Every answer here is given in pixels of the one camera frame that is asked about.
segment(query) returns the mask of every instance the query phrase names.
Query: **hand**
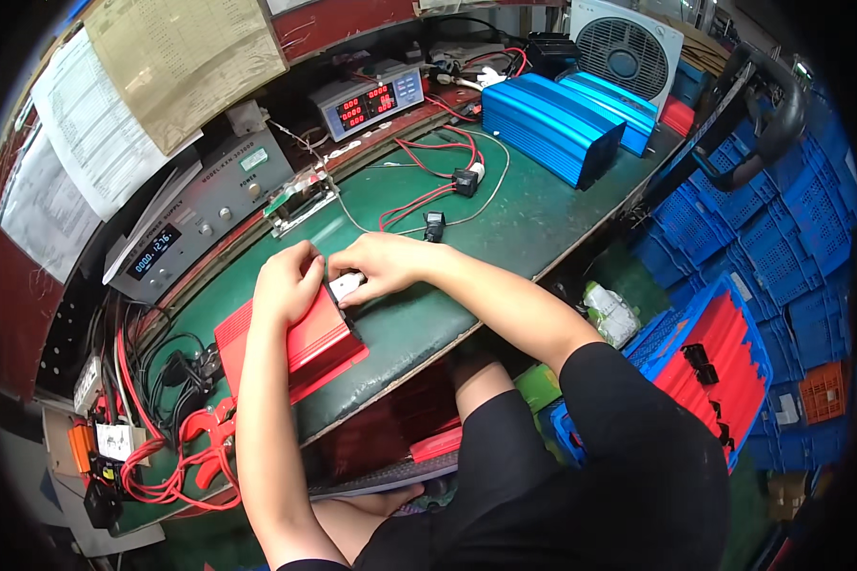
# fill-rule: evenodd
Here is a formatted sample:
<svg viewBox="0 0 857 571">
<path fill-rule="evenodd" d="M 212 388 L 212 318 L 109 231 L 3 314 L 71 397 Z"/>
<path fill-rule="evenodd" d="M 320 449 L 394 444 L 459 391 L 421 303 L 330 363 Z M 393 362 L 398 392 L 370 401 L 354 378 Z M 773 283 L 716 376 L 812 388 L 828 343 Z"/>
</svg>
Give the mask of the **hand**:
<svg viewBox="0 0 857 571">
<path fill-rule="evenodd" d="M 310 267 L 302 276 L 301 267 L 307 261 Z M 271 256 L 254 288 L 252 323 L 285 328 L 301 319 L 320 288 L 323 266 L 323 256 L 308 240 Z"/>
<path fill-rule="evenodd" d="M 330 280 L 336 280 L 345 270 L 353 268 L 364 273 L 368 279 L 357 290 L 339 300 L 340 308 L 406 290 L 424 279 L 424 269 L 431 265 L 428 258 L 445 247 L 393 234 L 362 234 L 351 246 L 332 254 L 327 261 Z"/>
</svg>

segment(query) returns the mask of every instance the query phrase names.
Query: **fan grille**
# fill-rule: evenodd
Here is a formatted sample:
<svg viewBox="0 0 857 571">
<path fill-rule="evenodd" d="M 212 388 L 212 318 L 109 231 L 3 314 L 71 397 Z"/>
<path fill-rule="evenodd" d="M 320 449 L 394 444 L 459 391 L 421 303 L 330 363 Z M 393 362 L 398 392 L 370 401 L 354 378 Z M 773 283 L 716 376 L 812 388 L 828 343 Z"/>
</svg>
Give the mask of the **fan grille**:
<svg viewBox="0 0 857 571">
<path fill-rule="evenodd" d="M 580 67 L 635 95 L 653 99 L 666 85 L 669 66 L 660 42 L 634 22 L 599 18 L 578 34 Z"/>
</svg>

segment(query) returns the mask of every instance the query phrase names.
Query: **black pants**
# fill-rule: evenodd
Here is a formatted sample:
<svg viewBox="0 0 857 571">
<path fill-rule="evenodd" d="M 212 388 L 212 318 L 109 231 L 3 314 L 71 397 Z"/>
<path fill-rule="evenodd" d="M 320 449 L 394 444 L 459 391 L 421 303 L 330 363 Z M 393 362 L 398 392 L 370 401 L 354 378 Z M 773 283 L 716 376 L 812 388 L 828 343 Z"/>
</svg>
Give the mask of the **black pants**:
<svg viewBox="0 0 857 571">
<path fill-rule="evenodd" d="M 458 488 L 443 510 L 391 517 L 378 526 L 353 567 L 426 569 L 468 525 L 562 470 L 546 450 L 516 390 L 494 396 L 467 417 L 458 454 Z"/>
</svg>

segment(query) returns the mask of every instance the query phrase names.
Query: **red inverter casing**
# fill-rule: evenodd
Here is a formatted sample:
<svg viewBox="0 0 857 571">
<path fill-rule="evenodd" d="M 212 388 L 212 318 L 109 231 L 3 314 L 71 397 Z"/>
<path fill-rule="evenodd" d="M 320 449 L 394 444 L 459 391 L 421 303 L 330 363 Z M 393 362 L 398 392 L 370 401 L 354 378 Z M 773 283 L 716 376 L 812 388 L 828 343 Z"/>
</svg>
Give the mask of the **red inverter casing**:
<svg viewBox="0 0 857 571">
<path fill-rule="evenodd" d="M 229 315 L 214 331 L 232 396 L 239 394 L 252 301 Z M 346 323 L 345 315 L 322 283 L 308 314 L 289 327 L 287 345 L 289 402 L 293 405 L 368 356 L 368 348 Z"/>
</svg>

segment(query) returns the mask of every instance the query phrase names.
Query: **digital display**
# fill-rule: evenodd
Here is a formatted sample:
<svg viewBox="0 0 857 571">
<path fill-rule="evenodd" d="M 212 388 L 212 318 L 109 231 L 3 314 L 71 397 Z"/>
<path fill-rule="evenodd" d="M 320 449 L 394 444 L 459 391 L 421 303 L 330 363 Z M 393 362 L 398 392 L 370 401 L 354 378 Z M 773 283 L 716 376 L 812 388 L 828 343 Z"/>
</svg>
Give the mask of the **digital display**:
<svg viewBox="0 0 857 571">
<path fill-rule="evenodd" d="M 127 268 L 127 275 L 134 280 L 142 280 L 149 273 L 152 265 L 161 257 L 165 250 L 171 247 L 177 239 L 181 237 L 181 232 L 177 231 L 171 224 L 166 224 L 161 232 L 152 239 L 152 242 L 146 249 L 136 258 L 136 261 Z"/>
<path fill-rule="evenodd" d="M 397 95 L 390 83 L 369 89 L 358 97 L 353 97 L 336 106 L 336 113 L 343 123 L 343 130 L 349 131 L 356 125 L 387 113 L 397 107 Z"/>
</svg>

